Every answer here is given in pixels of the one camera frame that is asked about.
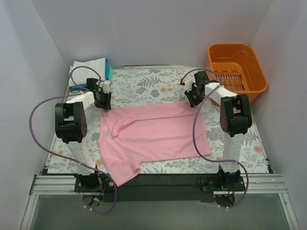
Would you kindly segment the pink t shirt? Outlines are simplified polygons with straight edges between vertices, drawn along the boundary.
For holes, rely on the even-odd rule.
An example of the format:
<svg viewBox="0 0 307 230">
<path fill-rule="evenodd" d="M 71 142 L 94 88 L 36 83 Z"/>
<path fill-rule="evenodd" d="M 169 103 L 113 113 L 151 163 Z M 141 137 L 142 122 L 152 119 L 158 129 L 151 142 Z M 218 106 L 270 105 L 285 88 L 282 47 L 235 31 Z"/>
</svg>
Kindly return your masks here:
<svg viewBox="0 0 307 230">
<path fill-rule="evenodd" d="M 117 186 L 137 176 L 144 162 L 168 161 L 211 150 L 202 116 L 189 103 L 159 103 L 100 111 L 98 149 Z"/>
</svg>

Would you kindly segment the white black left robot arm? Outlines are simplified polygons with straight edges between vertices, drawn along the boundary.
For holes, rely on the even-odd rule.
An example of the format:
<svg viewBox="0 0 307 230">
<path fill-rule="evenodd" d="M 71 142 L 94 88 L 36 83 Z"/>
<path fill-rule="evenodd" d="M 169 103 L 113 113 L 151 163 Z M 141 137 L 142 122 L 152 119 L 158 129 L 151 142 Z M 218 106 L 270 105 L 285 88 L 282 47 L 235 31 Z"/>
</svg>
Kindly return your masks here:
<svg viewBox="0 0 307 230">
<path fill-rule="evenodd" d="M 79 185 L 96 192 L 102 186 L 102 180 L 95 171 L 86 141 L 87 121 L 85 110 L 92 104 L 103 110 L 111 109 L 110 83 L 95 78 L 86 79 L 89 92 L 78 95 L 65 103 L 55 105 L 55 131 L 70 149 L 72 158 L 78 161 Z"/>
</svg>

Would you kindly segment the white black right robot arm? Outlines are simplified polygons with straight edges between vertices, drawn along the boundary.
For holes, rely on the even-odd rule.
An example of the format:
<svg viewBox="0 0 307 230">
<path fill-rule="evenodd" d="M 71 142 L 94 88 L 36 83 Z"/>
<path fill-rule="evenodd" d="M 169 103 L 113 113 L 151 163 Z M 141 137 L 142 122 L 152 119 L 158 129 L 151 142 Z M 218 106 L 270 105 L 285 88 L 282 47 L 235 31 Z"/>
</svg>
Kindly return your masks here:
<svg viewBox="0 0 307 230">
<path fill-rule="evenodd" d="M 236 94 L 223 86 L 223 80 L 216 75 L 216 80 L 209 79 L 207 69 L 194 69 L 194 79 L 183 77 L 180 85 L 184 85 L 185 95 L 191 107 L 201 109 L 207 99 L 220 106 L 220 126 L 224 131 L 223 158 L 217 160 L 219 169 L 213 184 L 222 190 L 234 188 L 240 182 L 241 145 L 244 135 L 252 125 L 250 103 L 245 94 Z"/>
</svg>

